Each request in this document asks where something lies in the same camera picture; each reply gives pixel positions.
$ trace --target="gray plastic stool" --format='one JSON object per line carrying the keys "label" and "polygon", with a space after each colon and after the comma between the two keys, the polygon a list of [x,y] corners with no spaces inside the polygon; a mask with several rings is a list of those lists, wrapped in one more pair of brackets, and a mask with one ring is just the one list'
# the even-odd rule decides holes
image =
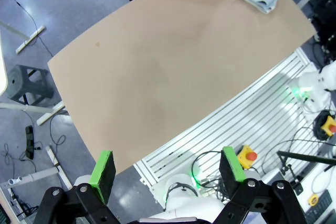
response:
{"label": "gray plastic stool", "polygon": [[[32,82],[29,79],[29,77],[37,71],[41,74],[42,83]],[[8,86],[6,93],[8,98],[21,104],[28,105],[35,105],[41,102],[44,98],[52,98],[54,90],[48,86],[46,73],[48,73],[48,71],[45,69],[16,65],[7,75]],[[32,104],[29,104],[26,93],[40,95],[40,97]]]}

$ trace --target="red button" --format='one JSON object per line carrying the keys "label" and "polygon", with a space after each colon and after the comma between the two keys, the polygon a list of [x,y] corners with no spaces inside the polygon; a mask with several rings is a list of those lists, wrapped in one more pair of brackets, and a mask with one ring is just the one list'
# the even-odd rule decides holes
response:
{"label": "red button", "polygon": [[330,125],[330,126],[329,126],[329,130],[330,130],[331,132],[336,132],[336,126],[335,126],[335,125]]}
{"label": "red button", "polygon": [[249,152],[249,153],[246,154],[246,159],[250,160],[250,161],[256,160],[257,157],[258,157],[258,155],[255,152]]}

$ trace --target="slotted metal plate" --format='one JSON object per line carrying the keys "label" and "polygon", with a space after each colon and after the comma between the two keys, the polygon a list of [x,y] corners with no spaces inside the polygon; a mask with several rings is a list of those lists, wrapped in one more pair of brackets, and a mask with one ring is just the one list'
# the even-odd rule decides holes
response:
{"label": "slotted metal plate", "polygon": [[[137,162],[134,167],[143,182],[151,188],[175,174],[183,165],[190,164],[200,153],[220,151],[223,146],[237,150],[244,144],[249,145],[258,154],[253,167],[261,175],[264,174],[261,164],[265,157],[265,172],[280,167],[276,151],[288,150],[290,142],[279,143],[292,139],[298,129],[310,126],[288,88],[290,80],[304,71],[308,64],[302,49],[297,49],[222,107]],[[315,140],[307,129],[301,129],[295,137]],[[292,152],[312,155],[317,149],[316,142],[294,141],[291,147]],[[306,164],[295,159],[287,162],[292,164],[295,173]],[[197,163],[205,177],[218,175],[219,155],[204,155]],[[291,174],[288,172],[285,178],[292,179]]]}

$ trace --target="floor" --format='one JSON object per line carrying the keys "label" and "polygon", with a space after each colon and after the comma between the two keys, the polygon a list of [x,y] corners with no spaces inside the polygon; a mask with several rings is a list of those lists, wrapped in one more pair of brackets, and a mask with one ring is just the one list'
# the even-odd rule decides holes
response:
{"label": "floor", "polygon": [[[68,43],[82,32],[100,21],[110,13],[117,10],[128,0],[17,0],[33,16],[37,26],[45,25],[47,30],[41,34],[52,55],[63,49]],[[35,30],[31,18],[13,0],[0,0],[0,20],[23,33],[30,35]],[[303,10],[309,15],[309,7]],[[22,43],[22,39],[0,28],[2,37],[2,50],[5,57],[5,65],[10,70],[14,65],[21,64],[37,68],[48,69],[47,62],[52,55],[37,40],[34,45],[25,48],[19,55],[15,49]],[[306,43],[303,49],[309,57],[312,57],[311,45]],[[53,106],[61,100],[51,76],[48,76],[50,84],[55,89],[52,99],[42,102],[41,106]],[[5,94],[0,97],[0,102],[8,101]],[[35,122],[39,114],[29,113]],[[4,153],[4,145],[8,145],[9,153],[18,157],[26,146],[25,127],[31,125],[31,120],[22,111],[0,110],[0,151]],[[61,136],[66,137],[63,145],[58,147],[57,158],[65,173],[72,183],[76,178],[90,174],[95,165],[93,158],[81,140],[71,118],[67,115],[58,115],[52,121],[42,126],[34,123],[35,141],[40,141],[43,146],[51,145],[55,150],[50,135],[55,141]],[[44,148],[35,152],[34,163],[36,169],[42,170],[52,167]],[[24,176],[34,172],[30,162],[14,161],[15,176]],[[13,165],[10,161],[0,162],[0,182],[13,177]],[[15,188],[15,193],[21,200],[32,206],[39,205],[44,191],[51,186],[60,186],[57,176],[38,180],[28,185]],[[140,176],[133,167],[116,176],[108,206],[119,218],[121,223],[128,223],[140,217],[147,217],[162,211],[159,204],[155,203],[148,188],[140,183]]]}

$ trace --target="green tape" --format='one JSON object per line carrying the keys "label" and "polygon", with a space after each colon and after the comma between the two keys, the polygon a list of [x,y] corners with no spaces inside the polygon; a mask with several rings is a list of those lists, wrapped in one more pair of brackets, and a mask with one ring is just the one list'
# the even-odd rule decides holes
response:
{"label": "green tape", "polygon": [[110,158],[110,155],[111,155],[111,151],[101,152],[100,157],[96,163],[96,166],[93,169],[93,172],[92,172],[92,175],[89,181],[89,184],[96,191],[101,201],[104,203],[106,203],[106,200],[103,197],[103,193],[101,191],[99,183],[100,183],[101,175],[104,172],[105,166]]}
{"label": "green tape", "polygon": [[231,146],[223,147],[223,152],[229,162],[235,180],[242,183],[246,179],[246,175],[242,166],[240,165],[237,155]]}

